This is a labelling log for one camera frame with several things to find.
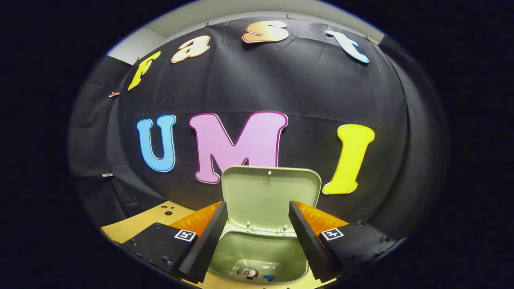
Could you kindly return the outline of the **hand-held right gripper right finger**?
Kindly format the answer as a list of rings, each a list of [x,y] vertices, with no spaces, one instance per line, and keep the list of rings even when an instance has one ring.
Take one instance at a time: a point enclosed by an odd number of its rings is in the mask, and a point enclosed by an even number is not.
[[[293,200],[289,219],[316,280],[348,280],[402,244],[367,222],[346,222]]]

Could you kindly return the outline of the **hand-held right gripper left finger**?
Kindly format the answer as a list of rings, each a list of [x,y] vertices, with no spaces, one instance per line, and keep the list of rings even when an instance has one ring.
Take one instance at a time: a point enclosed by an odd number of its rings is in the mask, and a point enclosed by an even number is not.
[[[170,225],[155,222],[123,242],[123,251],[161,275],[202,283],[228,219],[225,201]]]

